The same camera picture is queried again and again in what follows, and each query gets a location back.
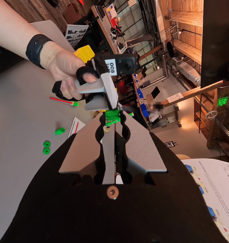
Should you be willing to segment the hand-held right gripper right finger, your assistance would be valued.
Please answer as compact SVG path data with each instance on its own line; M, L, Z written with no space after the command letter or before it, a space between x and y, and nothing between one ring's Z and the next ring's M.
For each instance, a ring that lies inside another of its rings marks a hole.
M150 132L125 111L120 112L118 134L121 142L117 148L121 154L118 173L122 184L156 184L153 173L166 173L167 168L152 139Z

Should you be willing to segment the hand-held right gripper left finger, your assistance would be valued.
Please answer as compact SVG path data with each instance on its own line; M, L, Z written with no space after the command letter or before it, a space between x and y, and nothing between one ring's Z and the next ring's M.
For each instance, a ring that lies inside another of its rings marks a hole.
M105 123L103 112L75 134L59 173L78 174L80 177L89 175L95 184L103 183L106 164L101 140Z

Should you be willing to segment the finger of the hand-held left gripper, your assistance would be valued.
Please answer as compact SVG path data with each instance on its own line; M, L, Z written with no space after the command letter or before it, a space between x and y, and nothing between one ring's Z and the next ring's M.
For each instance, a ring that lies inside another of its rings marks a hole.
M101 80L104 84L105 99L109 110L116 110L119 102L118 94L109 73L101 74Z

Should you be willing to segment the green toy brick assembly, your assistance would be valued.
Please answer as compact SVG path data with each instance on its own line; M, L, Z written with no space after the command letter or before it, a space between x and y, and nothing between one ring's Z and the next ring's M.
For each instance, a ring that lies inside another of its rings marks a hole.
M106 127L120 122L120 110L107 110L105 112L105 118L106 118Z

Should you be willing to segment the person's left forearm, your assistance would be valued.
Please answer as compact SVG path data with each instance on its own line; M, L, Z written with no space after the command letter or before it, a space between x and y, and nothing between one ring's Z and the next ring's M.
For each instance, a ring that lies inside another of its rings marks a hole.
M31 38L40 32L0 0L0 46L25 58Z

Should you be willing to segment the person's left hand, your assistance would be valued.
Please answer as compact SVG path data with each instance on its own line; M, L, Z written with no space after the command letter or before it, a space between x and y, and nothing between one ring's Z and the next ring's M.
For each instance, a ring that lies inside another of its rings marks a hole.
M74 80L77 79L76 71L85 66L80 58L56 43L48 41L43 45L40 52L40 65L52 73L55 81L62 81L60 90L63 97L76 100L82 99L83 94L77 92L74 83Z

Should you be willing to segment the red tool bag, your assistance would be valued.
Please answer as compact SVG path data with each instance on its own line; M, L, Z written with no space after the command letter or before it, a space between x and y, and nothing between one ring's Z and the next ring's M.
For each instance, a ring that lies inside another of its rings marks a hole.
M118 82L117 84L117 89L119 90L119 92L124 95L128 92L128 87L127 85L129 84L130 82L128 81L124 81L124 80L121 80L120 82Z

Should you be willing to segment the building instruction sheet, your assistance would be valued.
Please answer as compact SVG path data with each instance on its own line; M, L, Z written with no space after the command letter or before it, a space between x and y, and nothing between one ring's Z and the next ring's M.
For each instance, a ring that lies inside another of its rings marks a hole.
M79 120L77 117L74 117L68 137L71 135L76 134L79 130L81 130L86 124L84 124L81 120Z

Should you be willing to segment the wooden workbench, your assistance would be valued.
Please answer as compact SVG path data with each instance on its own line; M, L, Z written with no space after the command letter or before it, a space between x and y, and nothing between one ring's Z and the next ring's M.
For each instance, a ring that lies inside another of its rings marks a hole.
M93 15L95 18L97 18L98 23L98 30L99 33L104 41L104 44L106 45L106 48L110 54L121 54L118 47L118 41L114 41L111 34L111 21L108 16L106 8L103 8L101 6L92 5L91 10L93 12Z

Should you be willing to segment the yellow plastic bin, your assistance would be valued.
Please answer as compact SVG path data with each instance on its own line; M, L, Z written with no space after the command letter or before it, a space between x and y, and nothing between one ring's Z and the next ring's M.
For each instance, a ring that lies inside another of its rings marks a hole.
M80 58L85 64L95 56L95 53L89 45L80 47L78 50L73 52L73 54Z

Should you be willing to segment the black round fan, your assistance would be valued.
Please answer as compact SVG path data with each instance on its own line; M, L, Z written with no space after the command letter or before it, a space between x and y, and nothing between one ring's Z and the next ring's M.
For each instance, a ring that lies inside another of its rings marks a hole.
M169 56L171 58L173 58L174 57L174 48L173 48L172 43L170 41L168 41L166 47L167 47L167 51L168 51Z

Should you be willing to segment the red axle with green brick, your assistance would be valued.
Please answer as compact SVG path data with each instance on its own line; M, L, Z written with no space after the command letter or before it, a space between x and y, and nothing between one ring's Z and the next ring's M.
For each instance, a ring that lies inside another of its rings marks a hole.
M57 98L53 98L53 97L49 97L49 99L55 100L55 101L59 101L59 102L62 102L62 103L67 103L67 104L70 104L71 106L74 106L74 107L78 107L79 106L79 103L75 102L75 101L66 101L66 100L57 99Z

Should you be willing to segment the printed photo leaflet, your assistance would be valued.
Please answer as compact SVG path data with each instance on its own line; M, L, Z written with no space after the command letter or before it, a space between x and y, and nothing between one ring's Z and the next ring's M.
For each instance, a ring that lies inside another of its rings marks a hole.
M72 47L75 47L85 35L88 25L67 25L65 34L66 40Z

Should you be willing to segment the white paper notice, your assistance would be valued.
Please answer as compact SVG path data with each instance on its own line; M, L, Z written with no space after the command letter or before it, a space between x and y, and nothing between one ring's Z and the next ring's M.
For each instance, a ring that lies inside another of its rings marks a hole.
M177 100L182 99L182 98L184 98L183 95L181 93L177 93L173 96L168 97L167 100L168 100L169 103L172 103L172 102L177 101Z

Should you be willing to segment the brown bag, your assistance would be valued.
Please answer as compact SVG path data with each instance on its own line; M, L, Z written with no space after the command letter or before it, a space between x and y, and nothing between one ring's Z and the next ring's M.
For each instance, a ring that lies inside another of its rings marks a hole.
M74 24L82 18L80 11L75 3L68 5L67 9L63 12L63 17L68 24Z

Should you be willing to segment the large printed set leaflet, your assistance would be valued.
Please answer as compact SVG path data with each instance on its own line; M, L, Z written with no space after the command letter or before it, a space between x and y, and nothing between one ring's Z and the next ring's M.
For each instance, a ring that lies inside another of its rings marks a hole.
M198 185L211 218L229 242L229 162L209 158L182 162Z

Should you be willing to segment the wooden beam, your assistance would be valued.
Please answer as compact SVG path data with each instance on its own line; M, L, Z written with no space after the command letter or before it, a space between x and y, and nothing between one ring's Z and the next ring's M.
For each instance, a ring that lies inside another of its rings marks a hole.
M190 99L190 98L193 98L197 95L200 95L200 94L203 94L203 93L206 93L208 91L211 91L211 90L214 90L216 88L220 88L221 85L222 85L223 81L218 81L214 84L211 84L209 86L206 86L204 88L200 88L200 87L197 87L197 88L194 88L194 89L191 89L185 93L182 93L182 98L179 98L175 101L172 101L172 102L169 102L168 100L165 100L165 101L162 101L161 104L165 107L168 107L168 106L171 106L171 105L174 105L176 103L179 103L179 102L182 102L184 100L187 100L187 99Z

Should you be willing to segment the black wrist watch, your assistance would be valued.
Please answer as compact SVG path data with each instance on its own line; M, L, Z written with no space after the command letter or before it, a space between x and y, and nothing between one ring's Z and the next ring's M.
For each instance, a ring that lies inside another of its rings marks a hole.
M52 41L50 38L43 34L34 35L31 40L29 41L27 48L26 48L26 56L30 62L41 69L45 69L40 64L40 53L43 49L43 45L49 41Z

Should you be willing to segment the green exit sign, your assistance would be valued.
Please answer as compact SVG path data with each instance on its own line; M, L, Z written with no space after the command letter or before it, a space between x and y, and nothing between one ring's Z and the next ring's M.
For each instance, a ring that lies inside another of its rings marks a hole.
M217 101L217 107L225 106L225 105L227 105L227 102L228 102L228 96L219 98Z

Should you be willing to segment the black flat panel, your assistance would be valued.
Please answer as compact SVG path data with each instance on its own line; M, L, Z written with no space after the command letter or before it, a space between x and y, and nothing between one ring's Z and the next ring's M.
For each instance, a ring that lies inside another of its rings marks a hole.
M205 0L203 8L201 88L229 73L229 0Z

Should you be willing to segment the silver air duct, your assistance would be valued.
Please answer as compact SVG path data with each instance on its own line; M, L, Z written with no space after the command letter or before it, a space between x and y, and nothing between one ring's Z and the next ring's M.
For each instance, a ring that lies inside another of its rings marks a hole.
M179 60L176 57L171 59L176 65L176 68L180 73L182 73L188 80L194 83L196 86L201 86L201 76L200 74L183 59Z

